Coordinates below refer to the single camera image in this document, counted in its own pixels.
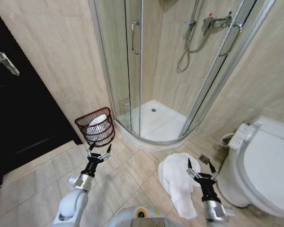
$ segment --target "door handle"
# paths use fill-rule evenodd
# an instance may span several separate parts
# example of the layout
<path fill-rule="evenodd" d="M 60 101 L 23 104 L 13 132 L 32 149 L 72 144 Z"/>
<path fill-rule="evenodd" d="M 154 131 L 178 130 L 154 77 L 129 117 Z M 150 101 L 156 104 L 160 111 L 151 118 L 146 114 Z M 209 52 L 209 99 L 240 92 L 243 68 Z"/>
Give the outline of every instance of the door handle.
<path fill-rule="evenodd" d="M 242 24 L 234 23 L 233 27 L 238 27 L 239 28 L 238 32 L 237 32 L 237 35 L 236 35 L 235 39 L 233 40 L 229 50 L 226 53 L 220 53 L 219 57 L 226 56 L 226 55 L 228 55 L 231 52 L 231 50 L 233 49 L 233 46 L 235 45 L 237 39 L 239 38 L 239 36 L 240 36 L 240 34 L 242 32 L 242 29 L 243 29 L 243 25 Z"/>
<path fill-rule="evenodd" d="M 14 66 L 14 64 L 9 60 L 5 53 L 0 52 L 0 63 L 10 70 L 10 72 L 16 76 L 20 75 L 20 72 Z"/>
<path fill-rule="evenodd" d="M 135 51 L 135 49 L 134 49 L 134 27 L 135 27 L 135 25 L 140 25 L 140 22 L 135 21 L 135 22 L 132 23 L 132 51 L 135 55 L 138 55 L 139 51 Z"/>

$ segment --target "shower hose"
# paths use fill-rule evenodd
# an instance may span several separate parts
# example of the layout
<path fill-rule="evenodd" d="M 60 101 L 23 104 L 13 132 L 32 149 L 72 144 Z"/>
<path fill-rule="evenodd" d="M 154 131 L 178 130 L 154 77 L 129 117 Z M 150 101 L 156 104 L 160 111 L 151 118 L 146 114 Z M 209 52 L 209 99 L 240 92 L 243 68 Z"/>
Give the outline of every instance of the shower hose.
<path fill-rule="evenodd" d="M 196 1 L 195 7 L 194 7 L 194 12 L 193 12 L 193 14 L 192 14 L 191 21 L 194 21 L 194 17 L 195 17 L 194 14 L 195 14 L 196 7 L 197 7 L 197 4 L 198 4 L 197 2 L 198 2 L 198 1 Z M 183 72 L 183 71 L 185 71 L 185 70 L 188 68 L 189 62 L 190 62 L 190 54 L 191 54 L 191 53 L 196 53 L 196 52 L 200 51 L 200 50 L 203 48 L 203 46 L 204 46 L 206 40 L 207 40 L 208 37 L 209 37 L 209 34 L 210 34 L 211 30 L 212 30 L 212 26 L 211 26 L 211 27 L 209 28 L 209 30 L 206 32 L 205 38 L 203 39 L 201 45 L 200 45 L 197 49 L 195 49 L 195 50 L 193 50 L 193 51 L 189 50 L 190 44 L 191 44 L 191 42 L 192 42 L 192 40 L 193 40 L 193 37 L 194 37 L 195 27 L 196 27 L 196 25 L 197 25 L 197 23 L 198 23 L 198 20 L 199 20 L 199 16 L 200 16 L 200 13 L 201 13 L 201 10 L 202 10 L 203 3 L 204 3 L 204 0 L 202 0 L 201 6 L 200 6 L 200 9 L 199 9 L 199 12 L 198 12 L 197 21 L 196 21 L 195 23 L 192 23 L 192 24 L 189 25 L 189 29 L 188 29 L 189 31 L 188 31 L 187 37 L 186 37 L 186 39 L 185 39 L 184 52 L 183 52 L 183 54 L 182 54 L 182 56 L 181 56 L 181 58 L 179 59 L 178 64 L 177 64 L 177 70 L 180 71 L 180 72 Z M 183 59 L 184 59 L 184 57 L 185 57 L 185 54 L 187 54 L 187 63 L 186 63 L 186 66 L 185 66 L 183 69 L 181 69 L 181 68 L 180 68 L 180 64 L 182 63 L 182 61 L 183 61 Z"/>

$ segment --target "bidet control panel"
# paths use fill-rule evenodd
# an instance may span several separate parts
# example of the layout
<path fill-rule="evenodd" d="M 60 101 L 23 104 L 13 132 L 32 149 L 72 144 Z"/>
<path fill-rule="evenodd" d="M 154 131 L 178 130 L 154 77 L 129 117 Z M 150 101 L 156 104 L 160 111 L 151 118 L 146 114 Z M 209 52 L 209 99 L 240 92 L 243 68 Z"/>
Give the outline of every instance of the bidet control panel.
<path fill-rule="evenodd" d="M 253 134 L 255 128 L 247 124 L 241 124 L 236 133 L 233 135 L 228 143 L 228 146 L 232 149 L 240 149 L 243 142 L 247 140 Z"/>

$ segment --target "toilet seat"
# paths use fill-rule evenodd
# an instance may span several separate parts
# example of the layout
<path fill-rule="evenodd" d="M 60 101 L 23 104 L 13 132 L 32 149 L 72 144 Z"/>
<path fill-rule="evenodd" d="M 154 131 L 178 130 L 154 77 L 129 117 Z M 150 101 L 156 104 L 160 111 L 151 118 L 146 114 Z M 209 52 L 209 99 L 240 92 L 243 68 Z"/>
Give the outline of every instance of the toilet seat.
<path fill-rule="evenodd" d="M 237 181 L 252 203 L 284 213 L 284 138 L 258 130 L 240 149 L 236 166 Z"/>

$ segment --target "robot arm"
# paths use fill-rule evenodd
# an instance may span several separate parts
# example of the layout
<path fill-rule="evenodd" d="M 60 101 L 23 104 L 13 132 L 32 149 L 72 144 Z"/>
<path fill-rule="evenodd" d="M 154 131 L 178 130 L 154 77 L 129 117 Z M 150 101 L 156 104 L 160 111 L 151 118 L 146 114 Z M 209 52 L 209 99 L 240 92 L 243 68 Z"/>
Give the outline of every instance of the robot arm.
<path fill-rule="evenodd" d="M 95 143 L 87 150 L 89 160 L 86 168 L 81 172 L 80 177 L 70 176 L 68 182 L 76 187 L 60 201 L 59 211 L 52 227 L 79 227 L 83 210 L 88 202 L 88 193 L 91 189 L 91 182 L 95 177 L 97 165 L 110 157 L 111 145 L 105 154 L 91 153 Z"/>
<path fill-rule="evenodd" d="M 213 185 L 217 182 L 217 176 L 214 166 L 209 162 L 209 167 L 213 175 L 197 173 L 191 166 L 191 162 L 188 159 L 188 174 L 201 185 L 203 197 L 202 202 L 204 204 L 204 215 L 206 218 L 206 224 L 208 227 L 225 227 L 223 222 L 229 222 L 229 217 L 235 216 L 232 209 L 224 207 L 221 204 L 221 200 L 213 189 Z"/>

